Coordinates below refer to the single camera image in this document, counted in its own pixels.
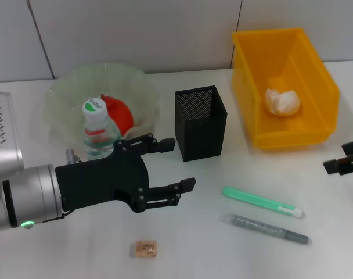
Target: gray wall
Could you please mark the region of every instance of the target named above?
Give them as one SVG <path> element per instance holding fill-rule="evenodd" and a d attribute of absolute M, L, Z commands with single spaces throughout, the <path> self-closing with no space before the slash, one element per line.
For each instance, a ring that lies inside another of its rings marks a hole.
<path fill-rule="evenodd" d="M 154 73 L 224 69 L 240 0 L 32 0 L 53 72 L 121 61 Z"/>
<path fill-rule="evenodd" d="M 322 60 L 353 60 L 353 0 L 243 0 L 239 31 L 297 26 Z"/>
<path fill-rule="evenodd" d="M 25 0 L 0 0 L 0 81 L 52 78 Z"/>
<path fill-rule="evenodd" d="M 230 66 L 232 32 L 302 26 L 353 60 L 353 0 L 31 0 L 55 76 L 120 61 L 148 73 Z M 26 0 L 0 0 L 0 81 L 52 78 Z"/>

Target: water bottle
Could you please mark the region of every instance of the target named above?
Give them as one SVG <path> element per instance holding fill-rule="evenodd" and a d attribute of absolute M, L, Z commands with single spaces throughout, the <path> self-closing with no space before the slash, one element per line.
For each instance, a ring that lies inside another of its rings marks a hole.
<path fill-rule="evenodd" d="M 108 116 L 106 103 L 99 98 L 84 102 L 85 116 L 84 144 L 88 160 L 101 159 L 113 151 L 113 143 L 121 138 L 121 133 Z"/>

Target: green indicator light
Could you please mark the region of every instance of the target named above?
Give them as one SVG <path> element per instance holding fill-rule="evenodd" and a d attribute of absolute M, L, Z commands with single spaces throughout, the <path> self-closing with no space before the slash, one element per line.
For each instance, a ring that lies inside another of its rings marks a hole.
<path fill-rule="evenodd" d="M 26 221 L 26 222 L 24 222 L 22 225 L 20 225 L 21 227 L 24 227 L 24 226 L 26 226 L 26 225 L 33 225 L 35 222 L 33 222 L 33 221 Z"/>

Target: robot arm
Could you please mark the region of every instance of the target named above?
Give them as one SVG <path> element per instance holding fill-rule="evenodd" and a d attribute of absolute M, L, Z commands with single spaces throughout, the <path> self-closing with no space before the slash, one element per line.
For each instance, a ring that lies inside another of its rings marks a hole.
<path fill-rule="evenodd" d="M 11 97 L 0 92 L 0 231 L 62 219 L 76 209 L 119 200 L 132 211 L 178 205 L 193 190 L 194 178 L 164 187 L 149 187 L 141 155 L 174 149 L 173 138 L 157 142 L 152 134 L 114 143 L 104 158 L 53 168 L 24 169 Z"/>
<path fill-rule="evenodd" d="M 339 173 L 342 176 L 353 173 L 353 141 L 343 144 L 341 147 L 346 157 L 323 162 L 328 174 Z"/>
<path fill-rule="evenodd" d="M 119 200 L 133 212 L 176 206 L 193 190 L 194 178 L 149 187 L 141 155 L 172 151 L 173 138 L 157 142 L 152 134 L 114 143 L 113 153 L 93 161 L 31 167 L 0 182 L 0 230 L 62 219 L 76 209 Z"/>

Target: clear plastic bowl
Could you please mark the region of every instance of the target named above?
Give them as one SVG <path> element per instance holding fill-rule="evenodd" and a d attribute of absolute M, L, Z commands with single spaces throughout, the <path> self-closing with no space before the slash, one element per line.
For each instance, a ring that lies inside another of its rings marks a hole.
<path fill-rule="evenodd" d="M 153 131 L 159 95 L 141 70 L 122 63 L 98 63 L 79 67 L 60 77 L 46 93 L 44 120 L 71 148 L 83 149 L 82 104 L 108 95 L 130 109 L 134 127 L 124 134 L 132 138 Z"/>

